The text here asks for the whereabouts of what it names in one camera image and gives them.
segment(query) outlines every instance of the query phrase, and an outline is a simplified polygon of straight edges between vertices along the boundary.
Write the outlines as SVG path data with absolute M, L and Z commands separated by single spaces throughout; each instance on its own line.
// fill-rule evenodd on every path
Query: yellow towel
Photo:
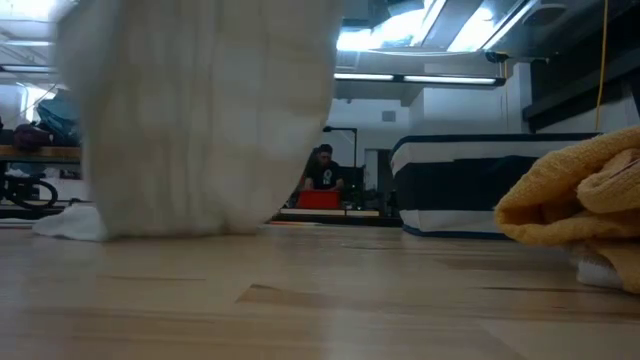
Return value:
M 525 244 L 584 244 L 640 293 L 640 127 L 544 156 L 502 198 L 496 222 Z

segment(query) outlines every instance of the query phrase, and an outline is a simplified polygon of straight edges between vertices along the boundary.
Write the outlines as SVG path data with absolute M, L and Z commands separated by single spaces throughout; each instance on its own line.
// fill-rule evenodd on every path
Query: person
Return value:
M 340 174 L 340 165 L 331 160 L 333 148 L 329 144 L 318 147 L 315 166 L 308 168 L 305 175 L 304 190 L 340 191 L 344 180 Z

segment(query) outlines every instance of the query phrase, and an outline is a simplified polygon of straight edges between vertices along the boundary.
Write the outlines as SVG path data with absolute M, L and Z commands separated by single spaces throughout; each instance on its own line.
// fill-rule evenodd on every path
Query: red container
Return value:
M 339 191 L 301 191 L 298 209 L 340 209 Z

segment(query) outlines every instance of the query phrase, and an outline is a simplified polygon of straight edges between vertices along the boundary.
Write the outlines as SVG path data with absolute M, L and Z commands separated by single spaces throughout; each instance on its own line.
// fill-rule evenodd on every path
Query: bag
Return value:
M 109 236 L 249 233 L 280 208 L 327 120 L 341 2 L 81 1 L 59 22 Z
M 55 146 L 80 146 L 78 114 L 66 99 L 66 91 L 58 90 L 51 100 L 42 100 L 36 107 L 40 122 L 38 127 L 53 134 Z
M 51 134 L 31 124 L 22 124 L 13 130 L 13 147 L 20 151 L 33 152 L 43 146 L 51 146 Z

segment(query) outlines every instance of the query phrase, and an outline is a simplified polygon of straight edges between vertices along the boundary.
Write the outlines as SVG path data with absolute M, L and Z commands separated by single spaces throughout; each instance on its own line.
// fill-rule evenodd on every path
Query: wooden floor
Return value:
M 106 245 L 0 232 L 0 359 L 640 359 L 560 250 L 397 229 Z

